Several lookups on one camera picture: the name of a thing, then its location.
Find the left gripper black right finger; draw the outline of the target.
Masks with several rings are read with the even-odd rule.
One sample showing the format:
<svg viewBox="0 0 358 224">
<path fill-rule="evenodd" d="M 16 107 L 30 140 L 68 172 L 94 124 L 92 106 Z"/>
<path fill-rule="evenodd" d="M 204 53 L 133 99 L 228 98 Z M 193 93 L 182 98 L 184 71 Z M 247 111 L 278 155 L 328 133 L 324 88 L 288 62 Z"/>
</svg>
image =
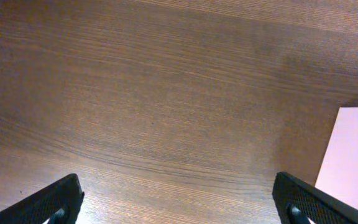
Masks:
<svg viewBox="0 0 358 224">
<path fill-rule="evenodd" d="M 276 174 L 273 200 L 282 224 L 358 224 L 358 210 L 287 172 Z"/>
</svg>

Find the pink cardboard box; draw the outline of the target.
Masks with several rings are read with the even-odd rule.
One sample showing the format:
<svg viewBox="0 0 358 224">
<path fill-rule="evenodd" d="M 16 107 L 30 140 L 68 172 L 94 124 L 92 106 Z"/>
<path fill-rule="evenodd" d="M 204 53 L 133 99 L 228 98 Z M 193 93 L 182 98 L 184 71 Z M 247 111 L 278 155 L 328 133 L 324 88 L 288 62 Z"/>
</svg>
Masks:
<svg viewBox="0 0 358 224">
<path fill-rule="evenodd" d="M 358 107 L 339 109 L 315 187 L 358 209 Z"/>
</svg>

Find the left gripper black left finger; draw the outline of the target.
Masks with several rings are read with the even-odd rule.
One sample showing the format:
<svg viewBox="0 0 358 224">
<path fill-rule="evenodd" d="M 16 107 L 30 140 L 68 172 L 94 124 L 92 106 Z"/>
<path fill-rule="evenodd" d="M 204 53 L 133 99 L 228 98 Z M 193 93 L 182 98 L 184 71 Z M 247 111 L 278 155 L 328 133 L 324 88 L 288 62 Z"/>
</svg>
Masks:
<svg viewBox="0 0 358 224">
<path fill-rule="evenodd" d="M 85 193 L 76 174 L 68 174 L 0 212 L 0 224 L 75 223 Z"/>
</svg>

